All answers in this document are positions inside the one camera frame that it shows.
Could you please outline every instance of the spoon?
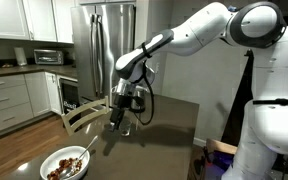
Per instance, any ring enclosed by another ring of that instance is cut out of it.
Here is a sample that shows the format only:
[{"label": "spoon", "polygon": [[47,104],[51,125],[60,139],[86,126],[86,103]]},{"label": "spoon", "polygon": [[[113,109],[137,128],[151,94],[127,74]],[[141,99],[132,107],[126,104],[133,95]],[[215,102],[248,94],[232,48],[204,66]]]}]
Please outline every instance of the spoon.
[{"label": "spoon", "polygon": [[[90,144],[85,148],[85,151],[80,155],[80,157],[75,160],[74,162],[78,162],[79,160],[81,160],[81,157],[86,153],[86,151],[98,140],[98,136],[95,136],[93,138],[93,140],[90,142]],[[74,173],[74,168],[75,167],[75,163],[72,164],[72,166],[69,166],[67,168],[65,168],[61,174],[60,174],[60,179],[67,179],[69,178],[73,173]]]}]

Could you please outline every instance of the granite countertop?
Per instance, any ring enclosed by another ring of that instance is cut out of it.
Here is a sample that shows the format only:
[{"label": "granite countertop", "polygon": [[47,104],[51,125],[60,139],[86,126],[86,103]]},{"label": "granite countertop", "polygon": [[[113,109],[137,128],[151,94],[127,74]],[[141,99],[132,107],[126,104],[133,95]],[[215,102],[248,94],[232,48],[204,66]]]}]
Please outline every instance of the granite countertop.
[{"label": "granite countertop", "polygon": [[34,72],[43,72],[43,71],[77,79],[76,68],[73,68],[72,65],[64,65],[64,66],[26,65],[26,66],[15,66],[10,68],[0,68],[0,77],[17,75],[17,74],[34,73]]},{"label": "granite countertop", "polygon": [[[134,122],[128,137],[108,130],[108,113],[56,148],[34,157],[27,162],[25,170],[15,170],[2,179],[39,180],[40,167],[49,155],[68,146],[86,147],[95,135],[99,140],[89,149],[89,167],[82,180],[187,179],[198,107],[198,104],[155,96],[155,116],[148,126],[137,125],[134,115],[126,114]],[[150,107],[146,108],[141,116],[143,121],[151,113]]]}]

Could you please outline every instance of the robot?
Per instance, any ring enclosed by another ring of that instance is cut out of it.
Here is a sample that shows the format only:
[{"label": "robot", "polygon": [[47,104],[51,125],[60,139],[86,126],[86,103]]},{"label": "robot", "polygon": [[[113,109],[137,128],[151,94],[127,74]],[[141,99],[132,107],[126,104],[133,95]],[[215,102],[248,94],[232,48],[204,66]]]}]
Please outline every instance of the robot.
[{"label": "robot", "polygon": [[121,56],[115,66],[120,81],[111,130],[118,129],[124,111],[136,100],[138,85],[146,82],[150,88],[154,73],[145,64],[148,58],[159,52],[192,55],[216,39],[249,47],[254,54],[253,100],[244,107],[238,150],[222,179],[269,179],[277,153],[288,154],[288,26],[270,2],[253,3],[237,12],[221,3],[209,4],[180,26]]}]

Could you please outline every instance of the refrigerator door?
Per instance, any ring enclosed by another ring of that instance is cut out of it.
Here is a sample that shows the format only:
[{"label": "refrigerator door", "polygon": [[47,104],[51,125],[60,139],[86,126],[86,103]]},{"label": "refrigerator door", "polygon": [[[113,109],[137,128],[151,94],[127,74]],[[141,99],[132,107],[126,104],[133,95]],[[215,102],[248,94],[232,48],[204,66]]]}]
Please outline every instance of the refrigerator door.
[{"label": "refrigerator door", "polygon": [[79,96],[81,99],[94,100],[97,99],[93,59],[96,49],[95,6],[71,8],[71,15]]},{"label": "refrigerator door", "polygon": [[107,4],[96,6],[96,14],[99,16],[99,56],[103,56],[99,62],[103,69],[101,96],[109,96],[112,105],[114,97],[111,89],[117,85],[118,76],[115,72],[115,63],[119,57],[134,49],[134,25],[135,7],[132,4]]}]

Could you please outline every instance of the wall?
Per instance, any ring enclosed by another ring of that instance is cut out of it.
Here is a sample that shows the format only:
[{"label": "wall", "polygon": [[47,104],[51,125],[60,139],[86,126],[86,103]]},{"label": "wall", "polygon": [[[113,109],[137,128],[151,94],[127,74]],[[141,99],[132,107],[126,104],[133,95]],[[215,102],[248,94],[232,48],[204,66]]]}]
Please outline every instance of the wall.
[{"label": "wall", "polygon": [[[178,26],[211,2],[174,0],[171,26]],[[220,2],[242,7],[254,1]],[[188,57],[167,54],[162,95],[200,104],[195,144],[204,145],[207,138],[221,139],[247,62],[246,50],[216,40]]]},{"label": "wall", "polygon": [[[173,0],[136,1],[135,47],[138,47],[160,31],[170,28]],[[147,65],[157,74],[152,84],[154,94],[162,93],[166,53],[154,55]]]},{"label": "wall", "polygon": [[74,58],[72,44],[0,39],[0,60],[16,59],[14,47],[23,47],[26,58],[33,58],[34,49],[38,48],[63,48],[69,52],[68,58]]}]

